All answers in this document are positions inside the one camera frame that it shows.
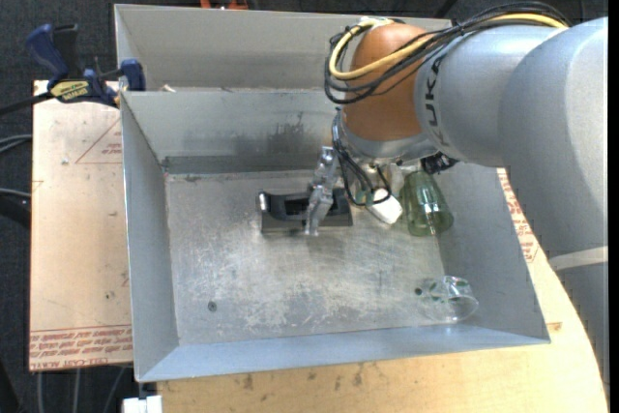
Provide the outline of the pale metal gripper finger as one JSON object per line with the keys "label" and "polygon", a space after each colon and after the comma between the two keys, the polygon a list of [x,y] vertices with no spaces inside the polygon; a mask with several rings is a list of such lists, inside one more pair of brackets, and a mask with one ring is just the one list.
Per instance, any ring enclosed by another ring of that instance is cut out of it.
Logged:
{"label": "pale metal gripper finger", "polygon": [[320,187],[318,199],[318,218],[323,221],[328,216],[333,205],[334,198],[332,189],[326,186]]}
{"label": "pale metal gripper finger", "polygon": [[320,224],[321,192],[312,192],[309,196],[309,205],[305,219],[305,234],[316,236]]}

